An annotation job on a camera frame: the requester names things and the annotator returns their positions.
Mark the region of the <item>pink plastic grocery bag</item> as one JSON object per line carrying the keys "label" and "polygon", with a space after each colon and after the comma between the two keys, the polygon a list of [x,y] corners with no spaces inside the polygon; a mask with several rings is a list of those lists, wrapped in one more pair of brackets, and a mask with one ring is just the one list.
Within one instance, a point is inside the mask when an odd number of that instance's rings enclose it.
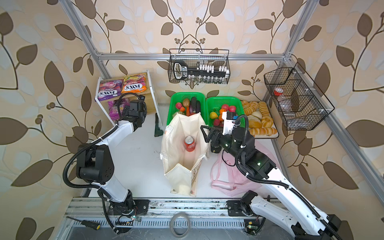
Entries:
{"label": "pink plastic grocery bag", "polygon": [[234,157],[227,152],[218,155],[211,169],[211,188],[230,198],[241,197],[251,190],[264,198],[271,192],[262,184],[250,181],[233,167]]}

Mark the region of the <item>magenta snack bag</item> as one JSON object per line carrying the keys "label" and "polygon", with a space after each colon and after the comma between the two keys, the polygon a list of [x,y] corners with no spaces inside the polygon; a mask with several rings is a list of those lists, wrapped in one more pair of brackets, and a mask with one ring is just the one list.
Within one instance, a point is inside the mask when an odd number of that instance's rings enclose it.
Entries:
{"label": "magenta snack bag", "polygon": [[[114,101],[108,101],[108,107],[109,107],[109,116],[113,121],[117,121],[120,116],[118,113],[118,107],[117,107],[118,100]],[[120,111],[121,114],[123,114],[124,108],[130,106],[130,100],[129,99],[122,99],[120,103]]]}

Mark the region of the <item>orange Fox's candy bag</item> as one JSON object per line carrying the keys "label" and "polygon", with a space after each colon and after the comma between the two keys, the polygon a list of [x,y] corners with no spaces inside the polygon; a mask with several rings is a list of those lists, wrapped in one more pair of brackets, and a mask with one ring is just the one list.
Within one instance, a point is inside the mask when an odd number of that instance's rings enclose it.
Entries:
{"label": "orange Fox's candy bag", "polygon": [[142,93],[147,90],[147,74],[129,75],[123,78],[121,93]]}

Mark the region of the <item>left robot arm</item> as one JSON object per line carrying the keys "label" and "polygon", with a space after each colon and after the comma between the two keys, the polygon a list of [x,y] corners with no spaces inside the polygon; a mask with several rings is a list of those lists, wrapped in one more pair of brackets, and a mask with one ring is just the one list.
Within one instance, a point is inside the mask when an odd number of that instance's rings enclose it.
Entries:
{"label": "left robot arm", "polygon": [[137,211],[132,192],[125,188],[114,176],[115,165],[111,147],[117,146],[128,135],[142,127],[147,116],[145,96],[135,93],[137,97],[124,107],[118,109],[119,119],[115,126],[97,140],[82,144],[68,161],[63,170],[64,183],[74,189],[94,188],[98,190],[103,202],[109,202],[121,215],[132,215]]}

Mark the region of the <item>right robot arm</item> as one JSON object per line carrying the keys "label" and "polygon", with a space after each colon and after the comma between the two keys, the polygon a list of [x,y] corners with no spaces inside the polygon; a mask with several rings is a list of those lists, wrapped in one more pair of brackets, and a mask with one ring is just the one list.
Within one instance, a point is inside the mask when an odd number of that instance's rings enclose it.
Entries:
{"label": "right robot arm", "polygon": [[275,206],[249,190],[241,198],[244,215],[262,216],[296,240],[340,240],[342,237],[338,231],[342,221],[312,204],[289,182],[271,158],[256,149],[248,117],[229,115],[223,119],[223,128],[200,127],[205,142],[232,155],[233,166],[244,177],[267,187],[284,205],[284,208]]}

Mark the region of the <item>red soda can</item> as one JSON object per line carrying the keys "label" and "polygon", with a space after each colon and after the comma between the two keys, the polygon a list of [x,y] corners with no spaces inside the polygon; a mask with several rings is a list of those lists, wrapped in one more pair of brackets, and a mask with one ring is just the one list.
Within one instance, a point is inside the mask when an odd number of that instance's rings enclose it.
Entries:
{"label": "red soda can", "polygon": [[192,136],[186,136],[184,144],[187,152],[193,152],[195,150],[196,141]]}

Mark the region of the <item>cream canvas tote bag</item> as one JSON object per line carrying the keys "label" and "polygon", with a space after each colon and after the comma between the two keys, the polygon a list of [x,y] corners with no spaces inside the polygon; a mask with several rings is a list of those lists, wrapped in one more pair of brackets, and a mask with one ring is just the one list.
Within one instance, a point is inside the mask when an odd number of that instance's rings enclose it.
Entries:
{"label": "cream canvas tote bag", "polygon": [[[160,158],[172,194],[188,197],[197,195],[198,173],[203,160],[207,158],[209,148],[200,129],[205,124],[201,114],[189,117],[176,114],[165,129]],[[196,141],[193,152],[185,149],[186,136],[192,136]]]}

